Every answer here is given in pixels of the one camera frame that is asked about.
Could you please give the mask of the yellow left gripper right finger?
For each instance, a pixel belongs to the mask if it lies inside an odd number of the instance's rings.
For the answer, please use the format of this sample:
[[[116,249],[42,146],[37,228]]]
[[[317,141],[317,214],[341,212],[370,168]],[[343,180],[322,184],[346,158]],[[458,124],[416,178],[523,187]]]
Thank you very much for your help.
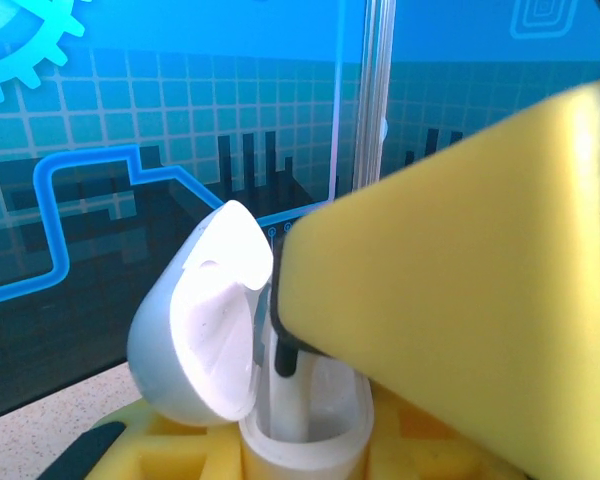
[[[519,468],[374,384],[365,480],[529,480]]]

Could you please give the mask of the white earbud charging case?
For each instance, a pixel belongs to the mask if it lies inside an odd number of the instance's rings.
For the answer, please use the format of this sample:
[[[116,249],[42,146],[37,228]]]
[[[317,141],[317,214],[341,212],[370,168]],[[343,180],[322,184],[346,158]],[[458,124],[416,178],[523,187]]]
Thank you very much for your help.
[[[139,306],[127,359],[142,397],[185,426],[235,424],[246,480],[363,480],[374,423],[368,380],[316,357],[309,437],[270,437],[271,247],[229,201],[189,235]]]

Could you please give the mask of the aluminium frame post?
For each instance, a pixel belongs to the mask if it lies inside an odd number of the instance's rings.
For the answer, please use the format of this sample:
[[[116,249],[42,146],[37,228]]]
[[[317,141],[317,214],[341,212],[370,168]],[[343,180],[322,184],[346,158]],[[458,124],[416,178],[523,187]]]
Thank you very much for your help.
[[[352,190],[377,182],[383,143],[397,0],[366,0]]]

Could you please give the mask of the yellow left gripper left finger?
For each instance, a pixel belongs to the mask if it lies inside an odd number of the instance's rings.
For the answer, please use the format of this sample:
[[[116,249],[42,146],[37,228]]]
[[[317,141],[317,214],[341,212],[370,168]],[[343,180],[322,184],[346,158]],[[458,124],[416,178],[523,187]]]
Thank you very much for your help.
[[[44,470],[44,480],[246,480],[238,427],[187,427],[143,400],[105,416]]]

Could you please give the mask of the white earbud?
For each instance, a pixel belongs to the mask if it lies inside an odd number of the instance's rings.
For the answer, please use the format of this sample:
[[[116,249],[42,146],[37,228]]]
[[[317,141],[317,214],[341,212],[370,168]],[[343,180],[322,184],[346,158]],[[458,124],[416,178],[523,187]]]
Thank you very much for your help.
[[[305,443],[309,437],[311,382],[316,357],[278,343],[269,380],[270,437]]]

